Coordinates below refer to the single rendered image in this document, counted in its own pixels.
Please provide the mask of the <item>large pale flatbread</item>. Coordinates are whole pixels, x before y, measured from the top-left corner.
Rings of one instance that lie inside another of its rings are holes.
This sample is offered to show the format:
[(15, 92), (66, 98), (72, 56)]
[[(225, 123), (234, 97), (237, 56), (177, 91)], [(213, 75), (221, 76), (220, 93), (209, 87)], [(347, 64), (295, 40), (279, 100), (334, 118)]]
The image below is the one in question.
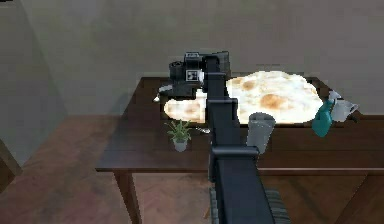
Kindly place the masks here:
[(297, 74), (258, 71), (226, 82), (231, 98), (238, 100), (237, 117), (247, 124), (256, 112), (271, 115), (277, 124), (305, 123), (315, 118), (323, 101), (317, 89)]

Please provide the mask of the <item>white mug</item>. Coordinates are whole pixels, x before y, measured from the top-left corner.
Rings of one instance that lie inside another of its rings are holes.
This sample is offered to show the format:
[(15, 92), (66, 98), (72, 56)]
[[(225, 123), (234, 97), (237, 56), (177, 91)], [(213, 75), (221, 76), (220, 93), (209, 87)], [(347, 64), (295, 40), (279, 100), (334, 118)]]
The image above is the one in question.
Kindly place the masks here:
[(345, 122), (348, 116), (354, 113), (358, 108), (358, 104), (354, 104), (347, 100), (337, 99), (333, 106), (331, 117), (336, 122)]

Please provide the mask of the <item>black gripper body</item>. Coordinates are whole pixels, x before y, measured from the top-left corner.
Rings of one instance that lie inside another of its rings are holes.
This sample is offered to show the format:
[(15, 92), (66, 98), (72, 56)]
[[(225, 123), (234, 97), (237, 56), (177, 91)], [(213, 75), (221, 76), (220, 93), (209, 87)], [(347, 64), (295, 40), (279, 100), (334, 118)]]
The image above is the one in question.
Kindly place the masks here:
[(201, 62), (174, 61), (169, 64), (170, 83), (173, 89), (160, 92), (161, 96), (173, 99), (195, 99), (196, 90), (200, 86), (199, 73)]

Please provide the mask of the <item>grey cup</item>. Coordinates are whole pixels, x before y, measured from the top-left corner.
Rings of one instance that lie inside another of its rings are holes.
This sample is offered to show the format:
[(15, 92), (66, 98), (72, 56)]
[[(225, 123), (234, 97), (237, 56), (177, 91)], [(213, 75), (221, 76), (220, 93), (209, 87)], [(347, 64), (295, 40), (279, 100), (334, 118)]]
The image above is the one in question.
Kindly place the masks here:
[(273, 116), (256, 112), (249, 116), (247, 145), (256, 147), (260, 154), (266, 151), (276, 121)]

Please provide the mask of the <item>dark brown wooden table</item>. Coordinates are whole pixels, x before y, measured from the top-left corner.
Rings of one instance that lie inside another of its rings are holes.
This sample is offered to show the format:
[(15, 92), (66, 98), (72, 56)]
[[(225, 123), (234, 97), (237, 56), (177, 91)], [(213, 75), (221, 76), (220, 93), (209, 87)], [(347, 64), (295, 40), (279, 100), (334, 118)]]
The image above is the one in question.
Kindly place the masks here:
[[(159, 105), (151, 98), (162, 77), (144, 77), (97, 163), (116, 176), (128, 213), (141, 224), (133, 176), (136, 173), (204, 173), (208, 136), (194, 131), (184, 152), (166, 134)], [(384, 224), (384, 115), (355, 112), (320, 138), (308, 125), (280, 125), (260, 161), (268, 184), (280, 186), (295, 224), (314, 222), (321, 210), (328, 224)]]

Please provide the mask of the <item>teal spray bottle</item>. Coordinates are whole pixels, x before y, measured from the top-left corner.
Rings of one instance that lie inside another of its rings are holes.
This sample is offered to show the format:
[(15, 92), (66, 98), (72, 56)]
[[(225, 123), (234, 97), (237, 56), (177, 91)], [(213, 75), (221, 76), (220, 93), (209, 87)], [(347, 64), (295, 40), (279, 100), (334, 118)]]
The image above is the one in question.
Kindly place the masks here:
[(341, 95), (334, 90), (329, 91), (328, 98), (323, 101), (323, 105), (318, 109), (315, 118), (312, 120), (312, 130), (319, 137), (325, 137), (333, 123), (331, 112), (336, 100)]

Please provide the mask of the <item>small green houseplant white pot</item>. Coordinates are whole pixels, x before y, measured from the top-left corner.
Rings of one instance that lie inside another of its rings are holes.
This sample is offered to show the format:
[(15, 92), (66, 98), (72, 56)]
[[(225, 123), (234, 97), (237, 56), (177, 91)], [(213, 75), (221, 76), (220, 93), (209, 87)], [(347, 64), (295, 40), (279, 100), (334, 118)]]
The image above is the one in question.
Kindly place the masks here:
[(169, 130), (167, 134), (173, 141), (174, 148), (177, 152), (183, 152), (187, 148), (188, 141), (191, 139), (191, 135), (189, 133), (190, 127), (189, 121), (170, 121), (167, 123)]

